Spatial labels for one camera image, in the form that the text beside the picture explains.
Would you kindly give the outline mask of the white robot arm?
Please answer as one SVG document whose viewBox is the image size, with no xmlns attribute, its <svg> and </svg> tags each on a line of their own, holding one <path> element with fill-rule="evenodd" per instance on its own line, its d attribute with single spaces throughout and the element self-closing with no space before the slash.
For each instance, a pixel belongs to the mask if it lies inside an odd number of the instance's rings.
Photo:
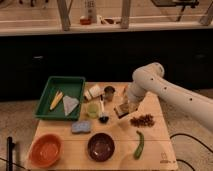
<svg viewBox="0 0 213 171">
<path fill-rule="evenodd" d="M 213 99 L 166 81 L 164 73 L 163 66 L 157 62 L 137 68 L 132 74 L 133 81 L 126 90 L 128 100 L 140 103 L 147 92 L 152 92 L 166 102 L 190 113 L 213 133 Z"/>
</svg>

